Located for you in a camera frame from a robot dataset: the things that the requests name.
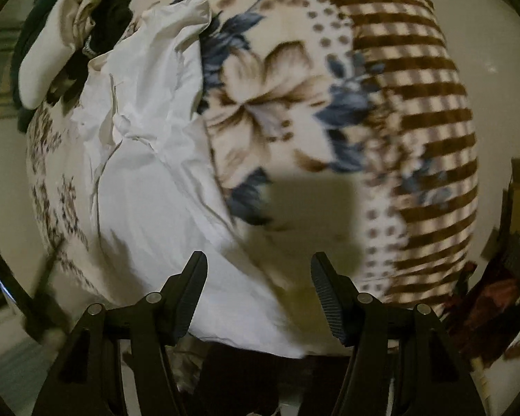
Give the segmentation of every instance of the metal pin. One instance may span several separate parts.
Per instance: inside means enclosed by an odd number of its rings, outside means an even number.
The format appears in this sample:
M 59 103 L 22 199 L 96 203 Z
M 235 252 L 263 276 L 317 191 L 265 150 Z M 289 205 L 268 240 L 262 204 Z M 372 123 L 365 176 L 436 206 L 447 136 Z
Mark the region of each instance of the metal pin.
M 158 303 L 162 300 L 162 294 L 159 292 L 151 292 L 148 296 L 146 296 L 146 301 L 148 303 Z
M 93 303 L 92 305 L 90 305 L 89 309 L 87 310 L 87 312 L 91 316 L 96 316 L 97 314 L 100 314 L 101 311 L 102 311 L 102 305 L 100 303 Z
M 428 305 L 426 305 L 425 303 L 420 303 L 416 307 L 416 309 L 418 310 L 419 313 L 422 313 L 422 314 L 425 314 L 425 315 L 431 313 L 431 308 Z
M 374 298 L 367 292 L 361 292 L 356 298 L 360 303 L 371 303 L 374 300 Z

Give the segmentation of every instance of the green fabric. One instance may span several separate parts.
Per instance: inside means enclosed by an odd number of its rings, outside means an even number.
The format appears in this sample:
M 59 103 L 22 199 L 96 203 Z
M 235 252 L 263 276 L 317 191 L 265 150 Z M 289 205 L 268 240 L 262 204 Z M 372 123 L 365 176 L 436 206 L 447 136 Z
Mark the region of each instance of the green fabric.
M 14 105 L 18 108 L 18 130 L 23 133 L 27 132 L 27 127 L 33 118 L 35 111 L 23 108 L 21 99 L 19 98 L 19 68 L 29 52 L 36 38 L 43 30 L 46 24 L 48 14 L 58 0 L 38 0 L 27 16 L 25 23 L 21 29 L 18 41 L 15 44 L 14 52 L 11 57 L 10 81 L 11 91 Z

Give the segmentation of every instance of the floor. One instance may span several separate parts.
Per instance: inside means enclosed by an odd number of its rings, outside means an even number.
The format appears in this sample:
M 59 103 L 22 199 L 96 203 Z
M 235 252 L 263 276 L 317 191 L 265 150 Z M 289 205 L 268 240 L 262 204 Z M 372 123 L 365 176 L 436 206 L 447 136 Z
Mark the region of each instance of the floor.
M 470 256 L 484 264 L 479 255 L 499 223 L 510 158 L 520 156 L 520 19 L 501 0 L 433 2 L 474 111 L 480 206 Z M 31 3 L 11 0 L 1 17 L 22 20 Z M 24 154 L 25 139 L 16 132 L 15 121 L 0 120 L 0 250 L 29 286 L 43 251 L 29 203 Z M 499 415 L 520 389 L 520 360 L 497 362 L 488 377 L 493 414 Z

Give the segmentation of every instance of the white garment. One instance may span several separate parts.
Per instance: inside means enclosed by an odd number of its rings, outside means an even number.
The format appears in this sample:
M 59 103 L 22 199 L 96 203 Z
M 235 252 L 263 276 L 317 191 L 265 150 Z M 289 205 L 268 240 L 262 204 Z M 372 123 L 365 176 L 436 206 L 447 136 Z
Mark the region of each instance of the white garment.
M 140 296 L 181 272 L 194 250 L 206 254 L 193 335 L 300 357 L 305 349 L 286 330 L 276 296 L 234 237 L 194 112 L 202 92 L 198 35 L 210 20 L 206 0 L 156 6 L 133 36 L 90 61 L 72 120 L 89 158 L 92 218 L 112 269 Z
M 94 28 L 92 11 L 101 0 L 58 0 L 46 24 L 19 68 L 19 98 L 27 109 L 36 109 L 50 84 L 82 48 Z

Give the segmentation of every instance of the bedsheet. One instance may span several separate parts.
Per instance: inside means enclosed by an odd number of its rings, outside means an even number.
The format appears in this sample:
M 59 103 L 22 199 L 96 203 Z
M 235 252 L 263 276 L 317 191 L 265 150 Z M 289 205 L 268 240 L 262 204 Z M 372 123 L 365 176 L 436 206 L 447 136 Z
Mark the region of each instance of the bedsheet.
M 132 0 L 122 38 L 144 10 L 179 1 Z M 308 273 L 315 251 L 361 291 L 439 311 L 466 261 L 477 158 L 431 0 L 209 1 L 198 112 L 234 229 L 296 332 L 310 346 L 327 336 Z M 73 104 L 45 102 L 29 126 L 35 215 L 46 244 L 69 240 L 65 272 L 132 303 L 138 277 L 90 236 Z

